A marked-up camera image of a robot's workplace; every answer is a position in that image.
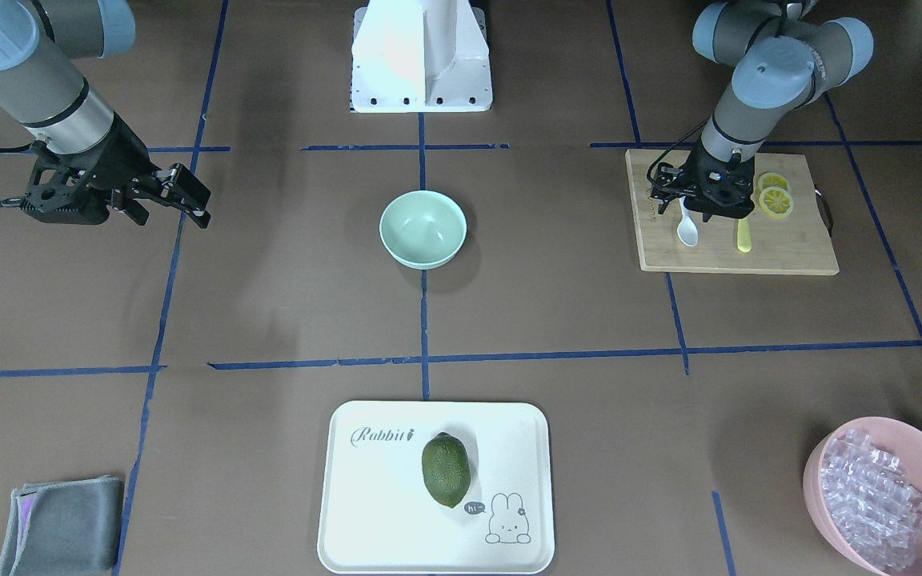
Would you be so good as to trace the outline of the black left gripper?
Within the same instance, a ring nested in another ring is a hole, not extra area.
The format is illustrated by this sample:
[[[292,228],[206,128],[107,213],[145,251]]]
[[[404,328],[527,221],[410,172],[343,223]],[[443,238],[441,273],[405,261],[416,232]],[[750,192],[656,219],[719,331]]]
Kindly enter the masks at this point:
[[[656,212],[663,214],[672,202],[680,218],[689,218],[689,210],[713,216],[742,219],[756,208],[752,200],[756,160],[743,160],[735,152],[732,159],[721,161],[696,143],[687,161],[675,167],[658,158],[647,169],[651,183],[650,197],[656,200]]]

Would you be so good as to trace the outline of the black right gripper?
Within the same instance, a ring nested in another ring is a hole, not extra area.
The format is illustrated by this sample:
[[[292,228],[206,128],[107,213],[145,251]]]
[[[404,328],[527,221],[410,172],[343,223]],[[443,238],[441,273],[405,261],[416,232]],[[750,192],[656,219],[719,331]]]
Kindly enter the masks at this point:
[[[36,160],[21,211],[38,222],[102,225],[110,209],[118,207],[143,225],[149,213],[138,200],[150,199],[182,211],[200,229],[210,223],[208,187],[182,163],[158,168],[119,116],[105,138],[85,152],[51,152],[44,141],[34,142],[30,149]]]

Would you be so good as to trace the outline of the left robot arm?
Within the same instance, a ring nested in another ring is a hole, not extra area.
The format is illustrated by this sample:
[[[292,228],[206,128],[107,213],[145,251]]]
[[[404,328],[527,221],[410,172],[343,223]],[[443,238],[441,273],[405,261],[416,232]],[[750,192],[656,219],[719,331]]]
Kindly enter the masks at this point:
[[[732,79],[687,161],[656,159],[648,168],[651,199],[663,213],[673,202],[704,218],[742,219],[754,209],[756,155],[779,121],[861,72],[873,58],[867,23],[804,21],[812,1],[728,1],[696,19],[692,44]]]

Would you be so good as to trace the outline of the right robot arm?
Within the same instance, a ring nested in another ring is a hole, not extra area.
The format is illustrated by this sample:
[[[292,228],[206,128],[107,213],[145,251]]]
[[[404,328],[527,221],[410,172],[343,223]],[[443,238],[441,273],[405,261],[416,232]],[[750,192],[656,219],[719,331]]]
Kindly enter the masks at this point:
[[[154,164],[142,139],[74,65],[135,43],[126,1],[0,1],[0,108],[32,135],[25,193],[2,201],[44,223],[144,225],[151,201],[210,222],[210,191],[190,168]]]

